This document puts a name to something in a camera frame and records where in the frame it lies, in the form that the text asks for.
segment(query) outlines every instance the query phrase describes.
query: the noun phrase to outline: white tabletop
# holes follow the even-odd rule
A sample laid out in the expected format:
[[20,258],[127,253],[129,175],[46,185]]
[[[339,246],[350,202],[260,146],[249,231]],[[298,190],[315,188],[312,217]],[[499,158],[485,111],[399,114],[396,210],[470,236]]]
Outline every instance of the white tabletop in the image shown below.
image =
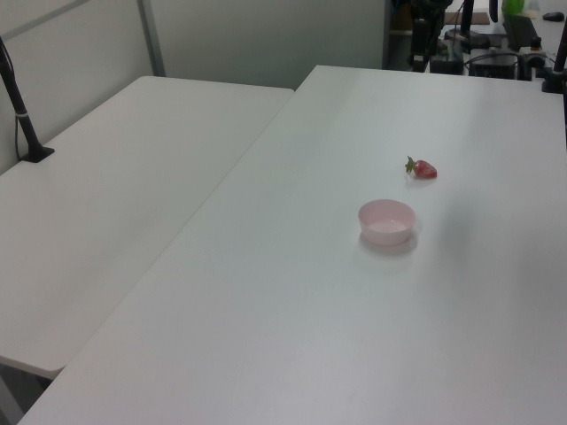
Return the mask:
[[560,96],[317,67],[21,424],[563,423],[566,184]]
[[2,175],[0,362],[54,377],[291,94],[144,77]]

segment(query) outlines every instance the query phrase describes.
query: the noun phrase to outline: strawberry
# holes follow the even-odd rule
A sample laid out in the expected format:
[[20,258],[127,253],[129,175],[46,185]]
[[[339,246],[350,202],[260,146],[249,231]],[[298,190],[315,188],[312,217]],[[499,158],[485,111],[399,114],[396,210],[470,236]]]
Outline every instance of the strawberry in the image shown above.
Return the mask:
[[435,177],[437,177],[437,170],[429,162],[423,161],[421,159],[414,161],[411,157],[408,157],[406,172],[409,174],[412,171],[419,179],[434,179]]

